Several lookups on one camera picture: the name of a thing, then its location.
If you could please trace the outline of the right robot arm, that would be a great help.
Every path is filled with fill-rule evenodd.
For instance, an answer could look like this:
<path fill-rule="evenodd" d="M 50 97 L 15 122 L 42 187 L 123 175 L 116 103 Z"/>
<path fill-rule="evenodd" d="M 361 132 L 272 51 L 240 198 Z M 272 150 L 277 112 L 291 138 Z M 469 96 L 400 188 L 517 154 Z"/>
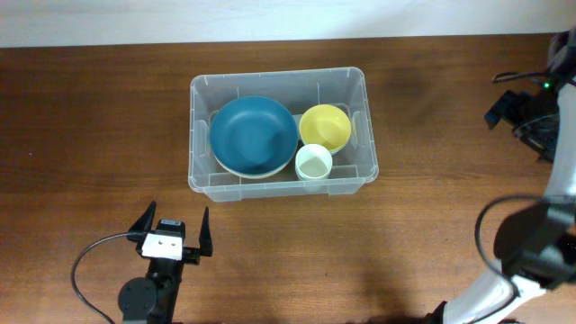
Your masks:
<path fill-rule="evenodd" d="M 544 194 L 515 194 L 489 202 L 474 226 L 486 271 L 460 296 L 441 302 L 427 323 L 504 323 L 522 304 L 561 284 L 575 282 L 575 31 L 556 34 L 542 72 L 503 72 L 493 83 L 529 79 L 537 94 L 507 91 L 485 114 L 490 128 L 500 121 L 553 165 Z M 529 201 L 500 224 L 490 260 L 482 247 L 482 221 L 500 203 Z"/>

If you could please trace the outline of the mint green cup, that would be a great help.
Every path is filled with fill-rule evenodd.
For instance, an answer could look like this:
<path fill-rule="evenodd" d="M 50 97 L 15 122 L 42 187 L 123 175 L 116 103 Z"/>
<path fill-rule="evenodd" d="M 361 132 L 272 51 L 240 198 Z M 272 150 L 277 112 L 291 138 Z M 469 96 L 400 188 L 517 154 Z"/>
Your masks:
<path fill-rule="evenodd" d="M 321 180 L 327 180 L 329 178 L 329 175 L 308 176 L 308 175 L 299 174 L 299 173 L 297 173 L 297 176 L 302 181 L 321 181 Z"/>

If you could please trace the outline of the dark blue bowl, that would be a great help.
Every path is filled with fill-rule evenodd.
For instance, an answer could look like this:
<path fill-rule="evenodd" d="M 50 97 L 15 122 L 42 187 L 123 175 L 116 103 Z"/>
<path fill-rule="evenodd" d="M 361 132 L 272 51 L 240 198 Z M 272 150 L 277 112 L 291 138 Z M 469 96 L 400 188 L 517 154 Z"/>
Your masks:
<path fill-rule="evenodd" d="M 226 103 L 210 127 L 212 151 L 297 149 L 298 130 L 291 113 L 277 101 L 258 95 Z"/>

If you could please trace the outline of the clear plastic storage bin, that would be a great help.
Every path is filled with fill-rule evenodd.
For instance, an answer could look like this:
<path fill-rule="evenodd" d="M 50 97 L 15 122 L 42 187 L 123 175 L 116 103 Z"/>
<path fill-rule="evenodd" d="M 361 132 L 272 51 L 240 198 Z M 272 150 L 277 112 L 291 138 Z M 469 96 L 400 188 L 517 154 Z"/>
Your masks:
<path fill-rule="evenodd" d="M 250 95 L 276 100 L 296 119 L 317 104 L 332 104 L 347 114 L 352 126 L 351 138 L 334 155 L 327 179 L 302 181 L 293 163 L 270 177 L 246 179 L 218 163 L 209 141 L 212 120 L 228 102 Z M 191 81 L 188 184 L 214 202 L 354 194 L 378 174 L 365 75 L 357 67 L 199 75 Z"/>

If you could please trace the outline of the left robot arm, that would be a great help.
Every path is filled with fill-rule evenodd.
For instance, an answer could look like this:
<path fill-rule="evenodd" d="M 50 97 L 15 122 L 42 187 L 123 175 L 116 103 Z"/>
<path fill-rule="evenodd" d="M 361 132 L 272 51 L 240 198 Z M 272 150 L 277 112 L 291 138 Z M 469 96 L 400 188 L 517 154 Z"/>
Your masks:
<path fill-rule="evenodd" d="M 124 323 L 171 323 L 184 266 L 197 266 L 213 253 L 208 209 L 202 216 L 200 246 L 186 247 L 184 222 L 161 219 L 152 226 L 156 208 L 157 203 L 151 202 L 128 231 L 128 240 L 149 265 L 145 276 L 129 280 L 119 291 Z"/>

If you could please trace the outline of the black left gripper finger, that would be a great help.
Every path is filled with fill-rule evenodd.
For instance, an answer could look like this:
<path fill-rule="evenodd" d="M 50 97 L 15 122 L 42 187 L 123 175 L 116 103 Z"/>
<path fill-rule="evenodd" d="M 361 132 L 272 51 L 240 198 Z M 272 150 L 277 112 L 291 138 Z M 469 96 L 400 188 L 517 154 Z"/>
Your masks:
<path fill-rule="evenodd" d="M 133 233 L 147 233 L 150 231 L 152 222 L 154 220 L 157 203 L 152 201 L 143 214 L 131 225 L 128 232 Z"/>
<path fill-rule="evenodd" d="M 213 254 L 212 234 L 210 229 L 210 211 L 206 207 L 202 216 L 202 225 L 199 234 L 199 254 L 202 257 L 211 257 Z"/>

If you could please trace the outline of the mint green small bowl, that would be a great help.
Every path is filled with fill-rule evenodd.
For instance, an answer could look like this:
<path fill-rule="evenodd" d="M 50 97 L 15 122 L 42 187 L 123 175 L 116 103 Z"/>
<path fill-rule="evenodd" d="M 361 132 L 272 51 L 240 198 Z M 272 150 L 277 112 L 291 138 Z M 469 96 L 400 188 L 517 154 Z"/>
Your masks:
<path fill-rule="evenodd" d="M 350 142 L 350 140 L 348 139 L 348 141 L 347 141 L 346 143 L 342 144 L 341 146 L 339 146 L 339 147 L 337 147 L 337 148 L 334 148 L 334 149 L 330 150 L 330 151 L 329 151 L 330 154 L 331 154 L 332 156 L 334 156 L 334 155 L 337 154 L 339 151 L 341 151 L 342 149 L 344 149 L 349 142 Z"/>

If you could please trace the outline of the cream cup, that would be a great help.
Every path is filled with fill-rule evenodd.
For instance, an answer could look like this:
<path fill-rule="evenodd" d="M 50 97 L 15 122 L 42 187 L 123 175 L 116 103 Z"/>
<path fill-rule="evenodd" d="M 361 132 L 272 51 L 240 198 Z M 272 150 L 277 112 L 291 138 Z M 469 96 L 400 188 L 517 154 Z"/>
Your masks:
<path fill-rule="evenodd" d="M 302 146 L 295 157 L 296 174 L 307 176 L 329 175 L 333 166 L 330 152 L 319 144 Z"/>

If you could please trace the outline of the yellow small bowl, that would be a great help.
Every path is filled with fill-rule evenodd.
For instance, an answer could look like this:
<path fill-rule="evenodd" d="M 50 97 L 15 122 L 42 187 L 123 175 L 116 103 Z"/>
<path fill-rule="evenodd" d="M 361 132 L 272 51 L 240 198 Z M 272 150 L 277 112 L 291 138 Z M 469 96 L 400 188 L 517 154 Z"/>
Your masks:
<path fill-rule="evenodd" d="M 346 143 L 352 134 L 349 117 L 332 104 L 312 106 L 301 116 L 298 129 L 304 145 L 319 144 L 328 151 Z"/>

